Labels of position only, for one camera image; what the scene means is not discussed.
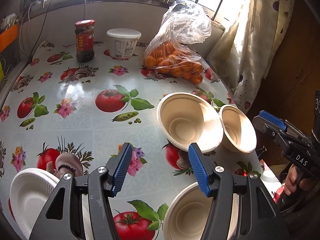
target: curtain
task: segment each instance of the curtain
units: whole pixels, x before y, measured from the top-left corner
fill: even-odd
[[[294,0],[244,0],[207,59],[243,112],[266,78],[289,26]]]

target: stack of white plates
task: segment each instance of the stack of white plates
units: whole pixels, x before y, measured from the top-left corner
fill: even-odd
[[[27,239],[44,204],[59,181],[51,173],[37,168],[22,170],[13,178],[10,187],[11,209]],[[84,207],[82,210],[86,239],[93,240],[90,216]]]

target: printed pea pod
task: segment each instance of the printed pea pod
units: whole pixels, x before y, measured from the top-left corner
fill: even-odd
[[[35,120],[36,120],[35,118],[30,118],[30,119],[24,120],[19,126],[26,127],[29,124],[33,123]]]
[[[119,114],[117,115],[112,122],[123,122],[123,121],[127,121],[135,116],[137,116],[139,114],[139,112],[135,111],[135,112],[128,112],[128,113],[123,113],[123,114]]]

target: hand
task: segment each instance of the hand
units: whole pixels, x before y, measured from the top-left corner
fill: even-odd
[[[297,171],[296,171],[296,166],[291,165],[290,169],[289,169],[289,173],[285,179],[285,185],[284,185],[284,192],[287,196],[290,196],[293,192],[296,191],[297,186],[296,186],[296,180],[297,180]],[[302,190],[311,190],[314,185],[316,184],[316,179],[314,178],[306,178],[303,179],[300,184],[299,187]]]

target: bag of oranges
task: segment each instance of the bag of oranges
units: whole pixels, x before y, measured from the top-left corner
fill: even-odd
[[[203,79],[201,56],[184,44],[204,42],[211,22],[203,8],[191,1],[175,1],[164,14],[160,30],[147,47],[143,65],[158,73],[182,77],[194,84]]]

